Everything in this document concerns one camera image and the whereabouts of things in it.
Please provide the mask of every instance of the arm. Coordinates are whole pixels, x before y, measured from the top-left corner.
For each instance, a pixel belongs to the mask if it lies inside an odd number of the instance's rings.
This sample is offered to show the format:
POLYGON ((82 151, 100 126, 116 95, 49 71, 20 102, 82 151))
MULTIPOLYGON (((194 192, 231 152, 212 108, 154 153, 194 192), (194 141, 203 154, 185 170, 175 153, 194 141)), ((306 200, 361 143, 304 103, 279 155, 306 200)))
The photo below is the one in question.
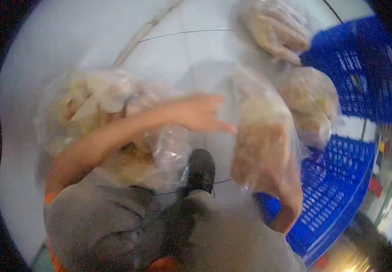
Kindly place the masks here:
POLYGON ((231 124, 215 119, 222 101, 223 97, 220 96, 192 95, 161 104, 140 115, 117 120, 87 134, 55 158, 46 179, 45 194, 58 194, 64 188, 80 182, 112 151, 145 131, 176 124, 193 131, 235 132, 231 124))
POLYGON ((163 126, 166 118, 156 110, 124 118, 93 131, 71 144, 53 161, 48 173, 45 194, 58 194, 78 183, 98 166, 113 150, 126 144, 137 134, 163 126))

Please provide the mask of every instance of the floor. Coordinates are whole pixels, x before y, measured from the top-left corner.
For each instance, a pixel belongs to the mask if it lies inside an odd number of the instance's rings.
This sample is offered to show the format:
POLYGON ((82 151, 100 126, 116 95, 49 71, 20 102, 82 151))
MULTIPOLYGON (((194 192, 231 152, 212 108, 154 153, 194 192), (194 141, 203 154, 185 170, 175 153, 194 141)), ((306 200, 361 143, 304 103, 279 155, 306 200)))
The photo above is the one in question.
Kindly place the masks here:
MULTIPOLYGON (((139 42, 123 68, 189 93, 222 94, 226 102, 219 116, 236 123, 238 117, 234 112, 230 80, 234 67, 237 64, 252 67, 271 79, 275 79, 282 68, 245 31, 237 16, 238 3, 237 0, 184 1, 139 42)), ((322 1, 303 3, 315 18, 314 31, 339 23, 322 1)), ((360 139, 364 120, 344 119, 347 125, 336 133, 360 139)), ((373 125, 369 123, 367 127, 370 140, 374 139, 373 125)), ((217 171, 214 194, 224 206, 243 199, 241 189, 230 176, 234 143, 233 136, 222 133, 199 135, 191 140, 193 148, 207 149, 213 155, 217 171)), ((167 205, 175 201, 177 193, 163 192, 157 198, 167 205)))
MULTIPOLYGON (((0 77, 3 125, 0 206, 15 243, 28 262, 33 260, 45 238, 43 184, 35 176, 38 148, 32 124, 24 121, 34 115, 34 105, 40 96, 37 90, 67 69, 112 63, 113 56, 123 48, 120 44, 126 44, 166 2, 156 1, 154 6, 148 7, 139 1, 124 2, 128 4, 110 1, 97 7, 94 1, 78 0, 65 8, 62 0, 43 1, 37 8, 41 13, 30 16, 26 23, 29 27, 23 27, 14 42, 0 77), (80 17, 72 16, 74 9, 80 17)), ((219 117, 236 122, 230 95, 234 67, 237 64, 250 66, 272 79, 281 68, 245 31, 237 18, 238 2, 185 0, 138 43, 123 68, 188 93, 223 94, 226 102, 219 117)), ((301 3, 315 19, 313 31, 339 24, 323 0, 301 3)), ((346 125, 336 133, 360 139, 365 121, 354 117, 344 119, 346 125)), ((373 140, 375 124, 367 122, 365 127, 365 139, 373 140)), ((234 142, 234 137, 221 133, 191 138, 193 148, 205 148, 215 159, 214 194, 222 205, 240 202, 243 197, 230 177, 234 142)), ((171 191, 157 198, 165 206, 176 196, 176 192, 171 191)))

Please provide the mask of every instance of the white wall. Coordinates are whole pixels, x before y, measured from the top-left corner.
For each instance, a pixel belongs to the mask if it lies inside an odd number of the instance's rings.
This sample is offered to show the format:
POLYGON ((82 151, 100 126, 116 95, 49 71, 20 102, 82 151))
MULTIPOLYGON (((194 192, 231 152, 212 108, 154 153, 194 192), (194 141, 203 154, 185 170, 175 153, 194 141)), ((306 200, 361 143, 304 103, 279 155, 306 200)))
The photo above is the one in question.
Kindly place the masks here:
POLYGON ((0 208, 27 262, 44 241, 43 182, 31 119, 43 87, 77 66, 110 65, 168 0, 43 0, 14 41, 0 75, 0 208))

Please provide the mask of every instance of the person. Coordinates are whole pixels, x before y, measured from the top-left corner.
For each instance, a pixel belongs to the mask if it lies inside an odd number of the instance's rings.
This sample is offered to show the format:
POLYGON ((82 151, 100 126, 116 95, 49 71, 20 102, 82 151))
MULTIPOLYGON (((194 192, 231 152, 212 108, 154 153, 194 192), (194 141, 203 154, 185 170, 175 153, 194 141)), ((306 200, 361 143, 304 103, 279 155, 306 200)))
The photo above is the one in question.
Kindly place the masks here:
POLYGON ((272 179, 282 209, 271 228, 251 200, 229 210, 215 202, 214 160, 203 149, 189 157, 184 197, 165 210, 152 190, 84 178, 132 136, 167 124, 236 133, 216 119, 222 102, 221 96, 191 95, 159 104, 85 135, 54 159, 44 221, 57 271, 306 271, 285 238, 303 201, 294 164, 289 178, 295 182, 272 179))

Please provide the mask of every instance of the shelf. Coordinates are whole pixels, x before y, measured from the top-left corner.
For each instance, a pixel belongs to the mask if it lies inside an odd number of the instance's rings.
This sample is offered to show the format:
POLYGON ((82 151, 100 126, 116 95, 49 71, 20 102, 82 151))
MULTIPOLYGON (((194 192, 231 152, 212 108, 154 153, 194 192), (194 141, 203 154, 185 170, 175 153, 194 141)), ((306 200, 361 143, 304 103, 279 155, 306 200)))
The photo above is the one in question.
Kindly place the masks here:
POLYGON ((375 226, 378 226, 382 222, 382 219, 386 213, 386 210, 388 209, 389 202, 391 199, 392 199, 392 181, 391 184, 389 185, 389 190, 388 193, 386 194, 385 201, 383 202, 382 208, 378 213, 376 220, 374 221, 375 226))

